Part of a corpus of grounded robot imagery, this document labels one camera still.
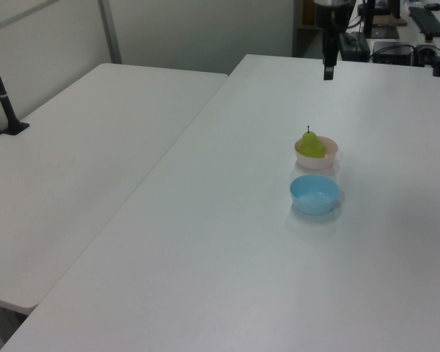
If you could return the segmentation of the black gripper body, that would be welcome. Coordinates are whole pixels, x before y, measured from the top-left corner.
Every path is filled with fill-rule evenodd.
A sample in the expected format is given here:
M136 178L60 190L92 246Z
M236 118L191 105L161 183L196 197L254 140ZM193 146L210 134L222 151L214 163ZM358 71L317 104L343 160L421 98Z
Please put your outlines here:
M345 32L350 16L350 4L316 4L316 26L328 34Z

